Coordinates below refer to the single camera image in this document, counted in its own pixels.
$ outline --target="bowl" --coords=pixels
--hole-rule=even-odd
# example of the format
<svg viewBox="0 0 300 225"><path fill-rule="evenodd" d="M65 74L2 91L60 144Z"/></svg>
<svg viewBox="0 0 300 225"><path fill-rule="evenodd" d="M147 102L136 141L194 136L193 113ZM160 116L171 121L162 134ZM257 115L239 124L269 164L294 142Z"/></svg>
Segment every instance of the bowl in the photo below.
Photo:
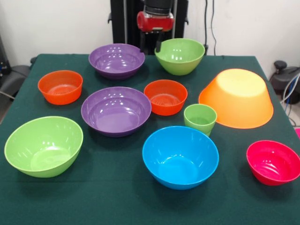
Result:
<svg viewBox="0 0 300 225"><path fill-rule="evenodd" d="M80 97L83 78L74 71L58 70L43 76L37 86L51 104L67 105Z"/></svg>
<svg viewBox="0 0 300 225"><path fill-rule="evenodd" d="M295 132L296 132L297 136L298 136L299 139L300 139L300 128L295 129Z"/></svg>
<svg viewBox="0 0 300 225"><path fill-rule="evenodd" d="M73 120L41 117L16 129L6 141L4 155L17 170L48 178L63 173L78 156L83 131Z"/></svg>
<svg viewBox="0 0 300 225"><path fill-rule="evenodd" d="M216 111L208 105L193 104L184 110L184 123L187 127L197 129L210 135L217 120Z"/></svg>
<svg viewBox="0 0 300 225"><path fill-rule="evenodd" d="M103 77L125 80L136 74L145 61L138 47L128 44L104 45L89 55L89 62Z"/></svg>
<svg viewBox="0 0 300 225"><path fill-rule="evenodd" d="M170 74L187 75L200 63L205 53L204 46L195 40L174 38L161 43L155 55L161 66Z"/></svg>
<svg viewBox="0 0 300 225"><path fill-rule="evenodd" d="M300 175L299 156L279 142L262 140L251 144L247 161L253 175L265 185L282 185Z"/></svg>
<svg viewBox="0 0 300 225"><path fill-rule="evenodd" d="M179 82L171 80L157 80L149 83L144 94L150 99L152 112L161 116L178 113L187 97L187 89Z"/></svg>
<svg viewBox="0 0 300 225"><path fill-rule="evenodd" d="M159 183L176 190L200 185L219 162L218 150L208 136L182 126L165 127L151 134L144 143L142 158Z"/></svg>
<svg viewBox="0 0 300 225"><path fill-rule="evenodd" d="M149 118L151 103L140 91L111 87L91 94L81 107L83 120L101 134L122 137L135 132Z"/></svg>
<svg viewBox="0 0 300 225"><path fill-rule="evenodd" d="M257 128L273 115L265 81L244 69L227 69L200 93L199 103L217 112L217 123L231 128Z"/></svg>

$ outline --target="bowl rim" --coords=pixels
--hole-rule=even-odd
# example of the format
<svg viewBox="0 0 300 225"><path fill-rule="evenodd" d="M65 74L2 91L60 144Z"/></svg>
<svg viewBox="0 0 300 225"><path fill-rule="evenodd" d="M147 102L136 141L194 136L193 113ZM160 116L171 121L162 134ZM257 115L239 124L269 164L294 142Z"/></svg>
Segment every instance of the bowl rim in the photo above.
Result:
<svg viewBox="0 0 300 225"><path fill-rule="evenodd" d="M159 104L153 103L153 102L149 99L149 97L145 94L145 90L146 90L147 88L149 88L149 86L150 86L151 84L153 84L153 83L159 83L159 82L161 82L161 81L168 81L168 82L172 82L172 83L179 84L180 86L182 86L182 87L184 88L184 90L185 90L185 98L184 98L184 100L180 101L179 103L177 103L177 104L175 104L175 105L159 105ZM178 105L181 105L182 103L184 103L184 102L187 100L187 98L188 98L188 90L187 90L187 88L186 88L182 83L179 83L178 81L168 80L168 79L155 80L155 81L152 81L152 82L148 83L148 84L146 85L146 87L144 88L143 93L144 93L145 96L147 96L147 98L149 99L149 101L151 102L151 104L157 105L157 106L159 106L159 107L168 107L168 108L169 108L169 107L175 107L175 106L178 106Z"/></svg>
<svg viewBox="0 0 300 225"><path fill-rule="evenodd" d="M190 39L190 38L180 38L180 37L179 37L179 38L171 38L171 39L168 39L168 40L166 40L166 41L163 41L162 43L164 43L164 42L171 42L172 40L176 40L176 39L192 41L192 42L196 42L196 43L200 44L201 48L204 50L204 51L203 51L203 54L201 54L199 57L197 57L197 58L194 59L194 60L189 60L189 61L185 61L185 62L173 62L173 61L169 61L169 60L164 60L164 59L162 59L162 58L158 55L158 52L156 52L156 48L155 48L154 53L155 53L156 57L158 57L160 60L162 60L162 61L164 61L164 62L169 62L169 63L174 63L174 64L184 64L184 63L190 63L190 62L197 61L197 60L201 59L201 58L205 55L205 47L204 47L204 45L203 45L201 42L196 41L196 40L193 40L193 39Z"/></svg>
<svg viewBox="0 0 300 225"><path fill-rule="evenodd" d="M134 46L134 45L125 44L125 43L113 43L113 44L108 44L108 45L102 45L102 46L100 46L100 47L94 49L94 50L89 54L89 63L90 63L90 65L91 65L95 70L101 71L101 72L106 73L106 74L111 74L111 75L112 75L112 74L117 74L117 75L120 75L120 74L124 74L124 73L134 72L135 70L139 69L139 68L143 65L143 63L145 62L145 59L146 59L145 53L141 52L141 53L142 53L142 60L141 60L141 63L138 64L138 66L137 66L136 68L131 69L131 70L120 71L120 72L107 72L107 71L104 71L104 70L99 69L99 68L97 68L96 66L94 66L93 63L91 63L91 60L90 60L91 55L92 55L95 51L97 51L98 49L101 49L101 48L104 48L104 47L107 47L107 46L112 46L112 45L124 45L124 46L130 46L130 47L132 47L132 48L134 48L134 49L136 49L136 50L139 50L139 51L141 50L140 48L138 48L138 47L136 47L136 46Z"/></svg>
<svg viewBox="0 0 300 225"><path fill-rule="evenodd" d="M122 89L127 89L127 90L134 90L134 91L136 91L136 92L140 92L143 96L145 96L145 99L147 100L147 103L149 103L149 106L150 106L150 110L149 110L149 112L146 114L145 120L143 120L141 123L139 123L139 124L138 124L137 126L135 126L134 128L131 128L131 129L128 129L128 130L125 130L125 131L121 131L121 132L117 132L117 133L112 133L112 132L107 132L107 131L104 131L104 130L100 130L100 129L96 128L96 127L93 127L93 126L92 126L92 125L91 125L91 124L83 117L83 107L84 107L84 105L86 104L86 102L88 101L88 99L89 99L90 97L92 97L93 95L96 95L97 93L102 92L102 91L104 91L104 90L107 90L107 89L113 89L113 88L122 88ZM85 99L85 101L83 102L83 104L82 104L82 106L81 106L81 117L82 117L82 119L84 120L84 122L85 122L87 125L89 125L91 128L93 128L93 129L95 129L95 130L97 130L97 131L99 131L99 132L105 133L105 134L115 135L115 134L123 134L123 133L126 133L126 132L129 132L129 131L132 131L132 130L135 130L135 129L139 128L141 125L143 125L143 124L148 120L148 118L149 118L150 115L151 115L151 110L152 110L151 102L150 102L150 100L148 99L148 97L147 97L144 93L142 93L141 91L139 91L139 90L137 90L137 89L130 88L130 87L115 86L115 87L107 87L107 88L103 88L103 89L97 90L97 91L95 91L94 93L90 94L90 95Z"/></svg>
<svg viewBox="0 0 300 225"><path fill-rule="evenodd" d="M257 144L257 143L261 143L261 142L270 142L270 143L275 143L275 144L279 144L279 145L281 145L281 146L284 146L286 149L288 149L288 151L289 151L291 154L297 156L298 159L299 159L299 162L300 162L300 157L298 156L298 154L297 154L292 148L288 147L287 145L282 144L282 143L280 143L280 142L273 141L273 140L259 140L259 141L256 141L256 142L252 143L251 145L249 145L249 147L248 147L248 149L247 149L247 152L246 152L247 162L248 162L248 165L250 166L250 168L251 168L252 170L254 170L256 173L258 173L260 176L262 176L262 177L264 177L264 178L266 178L266 179L268 179L268 180L275 181L275 182L284 182L284 183L288 183L288 182L291 182L291 181L297 179L297 178L300 176L300 170L299 170L298 175L296 175L294 178L287 179L287 180L277 180L277 179L270 178L270 177L268 177L268 176L266 176L266 175L263 175L263 174L260 173L257 169L255 169L255 168L253 167L253 165L252 165L252 164L250 163L250 161L249 161L249 152L250 152L250 148L251 148L253 145L255 145L255 144Z"/></svg>
<svg viewBox="0 0 300 225"><path fill-rule="evenodd" d="M29 123L32 123L34 121L37 121L37 120L44 120L44 119L51 119L51 118L60 118L60 119L64 119L64 120L68 120L70 122L72 122L73 124L75 124L76 127L79 128L79 131L80 131L80 136L81 136L81 141L80 141L80 145L78 146L78 148L76 149L76 151L70 156L69 159L67 159L66 161L64 161L63 163L59 164L59 165L56 165L54 167L51 167L51 168L48 168L48 169L43 169L43 170L27 170L27 169L22 169L18 166L15 166L8 158L7 156L7 144L8 144L8 141L13 137L13 135L19 130L21 129L23 126L29 124ZM33 119L33 120L29 120L27 121L26 123L22 124L21 126L19 126L16 130L14 130L11 135L8 137L8 139L6 140L6 143L5 143L5 146L4 146L4 156L5 156L5 159L8 161L9 164L11 164L14 168L16 168L17 170L20 170L20 171L24 171L24 172L29 172L29 173L38 173L38 172L46 172L46 171L49 171L49 170L53 170L63 164L65 164L66 162L68 162L69 160L71 160L76 154L78 154L78 152L80 151L80 148L83 144L83 130L81 129L81 127L78 125L78 123L76 123L74 120L71 120L67 117L63 117L63 116L44 116L44 117L39 117L39 118L36 118L36 119Z"/></svg>
<svg viewBox="0 0 300 225"><path fill-rule="evenodd" d="M40 82L46 78L47 76L51 76L52 74L55 74L57 72L71 72L72 74L74 75L77 75L77 77L80 78L80 84L78 85L78 87L76 87L74 90L71 90L67 93L63 93L63 94L49 94L48 92L45 92L43 91L41 88L40 88ZM68 94L71 94L73 92L77 92L80 88L82 88L82 85L83 85L83 77L78 73L78 72L75 72L73 70L67 70L67 69L63 69L63 70L55 70L55 71L52 71L44 76L41 77L41 79L39 79L38 83L37 83L37 87L39 89L39 91L43 94L43 95L51 95L51 96L64 96L64 95L68 95Z"/></svg>
<svg viewBox="0 0 300 225"><path fill-rule="evenodd" d="M203 136L203 138L208 139L209 142L213 145L214 150L215 150L215 152L216 152L216 154L217 154L217 160L216 160L215 166L213 167L213 170L209 173L208 176L206 176L205 178L203 178L203 179L201 179L201 180L192 182L192 183L186 183L186 184L181 184L181 183L171 183L171 182L169 182L169 181L166 181L166 180L164 180L164 179L161 179L160 176L158 176L158 174L154 173L154 172L148 167L148 165L147 165L147 163L146 163L146 161L145 161L145 157L144 157L145 146L146 146L147 142L149 141L149 139L150 139L152 136L156 135L158 132L160 132L160 131L162 131L162 130L165 130L165 129L173 129L173 128L182 128L182 129L191 130L191 131L193 131L193 132L196 132L196 133L200 134L201 136ZM146 141L145 141L145 143L144 143L144 145L143 145L143 147L142 147L142 159L143 159L143 162L144 162L145 166L147 167L148 171L149 171L151 174L153 174L154 176L156 176L157 178L159 178L160 180L163 180L164 182L169 183L169 184L187 186L187 185L200 184L200 183L206 181L209 177L211 177L211 176L214 174L214 172L216 171L216 169L217 169L217 167L218 167L218 165L219 165L219 159L220 159L220 157L219 157L218 148L217 148L217 146L215 145L215 143L214 143L214 142L213 142L206 134L202 133L201 131L199 131L199 130L197 130L197 129L194 129L194 128L191 128L191 127L186 127L186 126L168 126L168 127L163 127L163 128L161 128L161 129L156 130L155 132L153 132L153 133L146 139Z"/></svg>

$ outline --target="table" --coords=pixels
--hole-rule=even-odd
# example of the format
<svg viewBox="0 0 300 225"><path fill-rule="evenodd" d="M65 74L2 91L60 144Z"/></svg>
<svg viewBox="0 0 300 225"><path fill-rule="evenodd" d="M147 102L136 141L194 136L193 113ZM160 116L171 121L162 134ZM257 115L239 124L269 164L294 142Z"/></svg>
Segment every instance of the table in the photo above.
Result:
<svg viewBox="0 0 300 225"><path fill-rule="evenodd" d="M233 129L216 124L211 139L220 162L216 172L202 185L175 191L157 183L142 160L142 146L155 130L183 125L183 110L169 117L151 114L136 133L123 138L102 136L81 118L81 104L91 93L110 86L143 91L157 79L173 79L188 90L185 103L197 103L200 91L220 71L251 70L266 81L274 115L256 129ZM83 78L81 97L65 106L51 105L38 91L38 81L54 70L70 69ZM259 183L246 160L247 147L258 140L282 142L300 153L298 137L271 84L255 57L205 56L187 76L165 72L154 56L147 56L137 74L125 81L100 77L88 63L88 55L38 56L29 77L0 125L0 146L23 123L43 116L65 116L83 129L84 141L74 164L50 179L27 176L0 156L1 225L299 225L300 179L279 187Z"/></svg>

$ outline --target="green bowl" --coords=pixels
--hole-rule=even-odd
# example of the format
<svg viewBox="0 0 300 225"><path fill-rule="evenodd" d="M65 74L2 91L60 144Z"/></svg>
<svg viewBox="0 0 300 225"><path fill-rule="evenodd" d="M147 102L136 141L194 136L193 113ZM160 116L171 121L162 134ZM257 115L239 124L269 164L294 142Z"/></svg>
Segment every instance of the green bowl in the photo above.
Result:
<svg viewBox="0 0 300 225"><path fill-rule="evenodd" d="M33 177L54 177L75 161L83 143L83 131L73 120L59 116L31 120L6 141L6 160Z"/></svg>
<svg viewBox="0 0 300 225"><path fill-rule="evenodd" d="M204 46L195 40L175 38L163 41L155 55L162 67L173 75L186 75L199 64L205 53Z"/></svg>

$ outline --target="black device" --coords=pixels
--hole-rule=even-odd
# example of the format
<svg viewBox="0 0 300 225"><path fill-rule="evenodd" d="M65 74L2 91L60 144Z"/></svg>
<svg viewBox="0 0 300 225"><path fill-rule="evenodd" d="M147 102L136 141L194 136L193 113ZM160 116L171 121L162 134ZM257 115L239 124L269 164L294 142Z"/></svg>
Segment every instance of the black device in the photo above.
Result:
<svg viewBox="0 0 300 225"><path fill-rule="evenodd" d="M137 15L144 12L154 18L174 17L171 30L161 32L141 32ZM188 0L111 0L111 13L114 43L127 43L143 48L145 54L153 55L157 43L171 38L183 38L185 23L188 24Z"/></svg>
<svg viewBox="0 0 300 225"><path fill-rule="evenodd" d="M277 94L283 95L287 84L300 73L300 67L287 67L287 63L281 60L274 62L275 73L271 76L270 82ZM294 92L290 96L289 103L296 104L300 102L300 82L297 83Z"/></svg>
<svg viewBox="0 0 300 225"><path fill-rule="evenodd" d="M16 96L29 72L29 66L10 66L0 37L0 92ZM7 96L0 93L0 102L3 99L7 100Z"/></svg>

